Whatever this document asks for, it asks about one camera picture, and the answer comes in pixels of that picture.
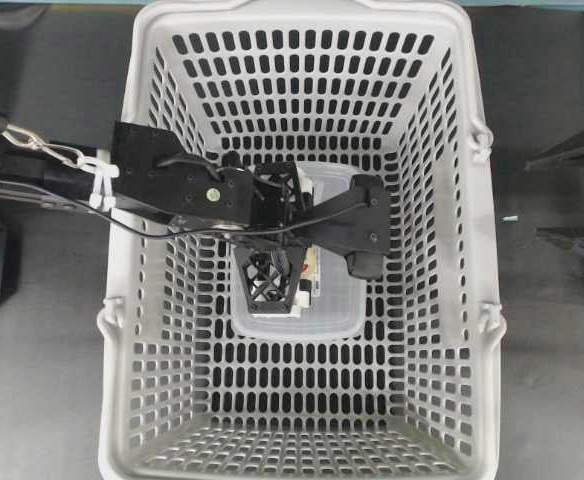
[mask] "white plastic basket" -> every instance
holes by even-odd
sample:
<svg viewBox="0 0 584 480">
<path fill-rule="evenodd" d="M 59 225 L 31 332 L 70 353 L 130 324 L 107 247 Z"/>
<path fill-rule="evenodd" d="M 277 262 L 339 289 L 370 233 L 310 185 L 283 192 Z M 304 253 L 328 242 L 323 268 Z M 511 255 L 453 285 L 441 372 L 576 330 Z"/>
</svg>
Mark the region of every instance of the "white plastic basket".
<svg viewBox="0 0 584 480">
<path fill-rule="evenodd" d="M 392 253 L 367 286 L 360 336 L 256 340 L 232 329 L 224 243 L 112 228 L 104 477 L 494 477 L 505 322 L 491 134 L 462 10 L 152 4 L 136 21 L 123 119 L 211 158 L 235 149 L 249 163 L 379 175 Z"/>
</svg>

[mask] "bolt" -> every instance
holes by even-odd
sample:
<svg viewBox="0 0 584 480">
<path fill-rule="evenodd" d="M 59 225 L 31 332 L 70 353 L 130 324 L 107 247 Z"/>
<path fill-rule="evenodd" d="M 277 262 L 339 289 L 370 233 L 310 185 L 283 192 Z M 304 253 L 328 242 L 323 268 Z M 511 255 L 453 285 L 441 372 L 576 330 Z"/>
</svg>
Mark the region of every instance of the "bolt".
<svg viewBox="0 0 584 480">
<path fill-rule="evenodd" d="M 209 188 L 207 192 L 205 192 L 205 197 L 210 202 L 218 202 L 221 200 L 221 192 L 219 192 L 216 188 Z"/>
</svg>

